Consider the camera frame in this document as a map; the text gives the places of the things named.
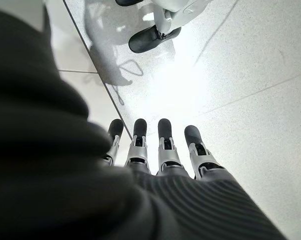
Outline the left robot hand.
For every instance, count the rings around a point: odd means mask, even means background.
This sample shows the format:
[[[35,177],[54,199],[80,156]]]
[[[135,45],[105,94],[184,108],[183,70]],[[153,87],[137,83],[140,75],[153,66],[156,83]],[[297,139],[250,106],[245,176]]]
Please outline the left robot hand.
[[[282,240],[223,168],[109,165],[114,135],[60,78],[42,1],[0,0],[0,240]]]

